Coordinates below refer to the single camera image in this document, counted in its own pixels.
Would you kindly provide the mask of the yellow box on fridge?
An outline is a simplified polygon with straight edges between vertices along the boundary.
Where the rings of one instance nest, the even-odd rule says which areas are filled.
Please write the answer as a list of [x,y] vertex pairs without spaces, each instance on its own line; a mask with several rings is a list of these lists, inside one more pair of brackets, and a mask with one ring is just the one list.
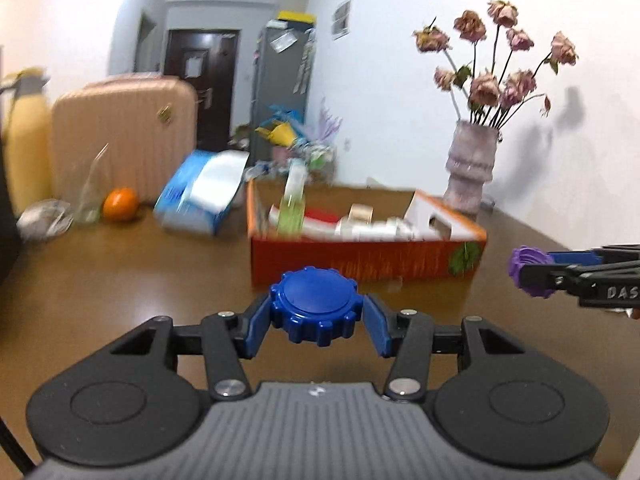
[[316,17],[312,14],[291,10],[281,10],[277,15],[277,19],[279,21],[297,22],[311,25],[316,22]]

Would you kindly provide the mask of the red white lint brush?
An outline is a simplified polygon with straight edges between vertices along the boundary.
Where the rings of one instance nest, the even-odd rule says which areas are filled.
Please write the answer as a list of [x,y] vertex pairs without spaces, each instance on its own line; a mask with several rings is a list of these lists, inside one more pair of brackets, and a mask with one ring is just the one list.
[[334,237],[338,222],[340,218],[335,214],[308,208],[304,213],[302,235],[308,238]]

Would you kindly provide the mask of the green spray bottle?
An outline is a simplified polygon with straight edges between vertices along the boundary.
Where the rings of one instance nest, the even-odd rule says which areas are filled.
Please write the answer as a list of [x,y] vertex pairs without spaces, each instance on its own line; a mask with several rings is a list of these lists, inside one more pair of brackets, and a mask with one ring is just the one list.
[[277,231],[280,236],[297,236],[302,234],[305,195],[304,187],[307,180],[305,164],[294,159],[288,168],[288,178],[285,182],[283,196],[279,206]]

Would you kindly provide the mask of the purple jar lid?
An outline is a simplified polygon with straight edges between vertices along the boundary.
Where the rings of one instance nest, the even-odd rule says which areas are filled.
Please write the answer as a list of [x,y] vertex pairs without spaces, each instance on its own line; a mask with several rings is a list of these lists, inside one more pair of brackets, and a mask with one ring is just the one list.
[[539,248],[521,246],[512,250],[508,262],[508,274],[517,288],[529,296],[549,298],[553,289],[547,287],[547,268],[554,260]]

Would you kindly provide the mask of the pink suitcase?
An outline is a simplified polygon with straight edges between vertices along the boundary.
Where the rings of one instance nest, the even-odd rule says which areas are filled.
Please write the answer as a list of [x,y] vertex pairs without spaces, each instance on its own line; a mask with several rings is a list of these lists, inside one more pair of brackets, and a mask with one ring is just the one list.
[[174,76],[129,74],[87,84],[52,107],[55,196],[73,202],[99,157],[102,188],[132,188],[153,203],[195,150],[196,92]]

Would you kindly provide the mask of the red cardboard box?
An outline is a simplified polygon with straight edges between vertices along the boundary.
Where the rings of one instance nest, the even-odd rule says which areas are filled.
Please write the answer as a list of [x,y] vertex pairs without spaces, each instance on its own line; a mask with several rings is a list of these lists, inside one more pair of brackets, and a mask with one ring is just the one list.
[[420,190],[348,188],[311,184],[305,188],[306,211],[328,228],[354,205],[372,208],[373,219],[407,219],[420,230],[413,240],[344,240],[322,234],[314,238],[280,237],[268,219],[284,185],[254,179],[246,185],[250,276],[255,287],[277,283],[283,273],[305,266],[335,269],[358,282],[424,281],[472,278],[480,264],[487,233],[474,221],[445,207],[437,196]]

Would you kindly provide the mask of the dried pink flower bouquet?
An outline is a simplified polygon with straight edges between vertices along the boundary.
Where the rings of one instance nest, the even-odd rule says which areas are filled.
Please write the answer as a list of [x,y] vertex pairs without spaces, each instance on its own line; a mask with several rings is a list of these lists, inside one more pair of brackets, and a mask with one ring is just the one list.
[[457,62],[451,54],[451,36],[436,20],[415,30],[412,39],[421,54],[441,54],[447,64],[434,70],[436,89],[449,96],[459,122],[501,130],[525,105],[538,103],[541,116],[551,112],[551,100],[538,88],[544,68],[559,73],[574,66],[579,55],[564,32],[556,32],[544,55],[532,68],[517,68],[514,56],[529,52],[535,41],[518,26],[520,11],[506,0],[490,0],[486,15],[463,11],[454,19],[452,32],[470,46],[468,62]]

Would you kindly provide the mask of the blue jar lid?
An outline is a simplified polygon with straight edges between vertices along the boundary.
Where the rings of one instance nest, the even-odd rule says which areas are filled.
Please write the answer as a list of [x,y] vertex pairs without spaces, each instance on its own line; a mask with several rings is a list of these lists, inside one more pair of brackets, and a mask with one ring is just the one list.
[[313,342],[318,347],[350,338],[363,305],[355,281],[314,266],[285,272],[270,287],[270,300],[274,328],[284,330],[294,344]]

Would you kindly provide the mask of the pink textured vase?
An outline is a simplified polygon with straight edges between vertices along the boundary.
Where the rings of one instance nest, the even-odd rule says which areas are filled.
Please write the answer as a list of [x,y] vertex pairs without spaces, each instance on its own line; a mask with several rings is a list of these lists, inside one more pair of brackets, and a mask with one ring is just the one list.
[[475,216],[480,211],[483,188],[492,180],[499,131],[459,120],[448,152],[448,184],[442,199],[447,207]]

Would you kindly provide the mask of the orange fruit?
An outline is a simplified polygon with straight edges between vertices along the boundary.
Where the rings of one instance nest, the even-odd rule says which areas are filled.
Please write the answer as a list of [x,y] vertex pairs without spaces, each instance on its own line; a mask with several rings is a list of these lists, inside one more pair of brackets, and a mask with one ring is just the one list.
[[111,222],[128,222],[138,214],[140,200],[132,188],[116,188],[106,196],[102,218]]

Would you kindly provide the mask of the dark brown door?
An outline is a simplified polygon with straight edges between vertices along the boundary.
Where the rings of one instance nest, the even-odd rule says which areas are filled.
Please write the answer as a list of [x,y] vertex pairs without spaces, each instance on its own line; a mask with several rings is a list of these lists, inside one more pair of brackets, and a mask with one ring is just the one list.
[[196,148],[228,148],[240,32],[236,29],[173,29],[168,32],[163,73],[196,92]]

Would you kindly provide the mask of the blue tissue pack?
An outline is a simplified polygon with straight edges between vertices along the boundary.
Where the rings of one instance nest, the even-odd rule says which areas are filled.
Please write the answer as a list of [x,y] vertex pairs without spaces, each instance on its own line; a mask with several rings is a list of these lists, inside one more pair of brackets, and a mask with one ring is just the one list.
[[160,193],[154,217],[164,229],[216,235],[243,183],[247,152],[195,150]]

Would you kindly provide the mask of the grey refrigerator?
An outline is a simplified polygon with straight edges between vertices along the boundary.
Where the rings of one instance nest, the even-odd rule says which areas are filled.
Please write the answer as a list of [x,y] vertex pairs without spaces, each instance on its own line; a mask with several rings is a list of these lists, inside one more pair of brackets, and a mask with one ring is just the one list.
[[273,107],[303,119],[307,91],[303,85],[304,61],[311,24],[270,20],[258,36],[250,101],[250,162],[271,159],[271,144],[256,131],[273,116]]

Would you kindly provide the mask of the yellow watering can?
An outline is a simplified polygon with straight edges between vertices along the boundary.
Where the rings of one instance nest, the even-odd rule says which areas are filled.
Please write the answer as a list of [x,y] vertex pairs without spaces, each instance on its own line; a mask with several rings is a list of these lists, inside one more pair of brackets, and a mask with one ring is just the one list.
[[255,131],[273,145],[290,148],[297,141],[297,134],[288,122],[270,122],[266,126],[258,126]]

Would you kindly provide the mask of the clear glass cup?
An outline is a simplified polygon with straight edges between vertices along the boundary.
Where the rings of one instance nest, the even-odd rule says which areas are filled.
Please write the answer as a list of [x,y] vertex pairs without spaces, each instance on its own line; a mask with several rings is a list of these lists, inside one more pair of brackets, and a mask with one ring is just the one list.
[[105,143],[96,153],[89,164],[85,180],[82,182],[74,213],[74,221],[82,226],[96,223],[101,218],[104,200],[101,162],[109,147],[110,144]]

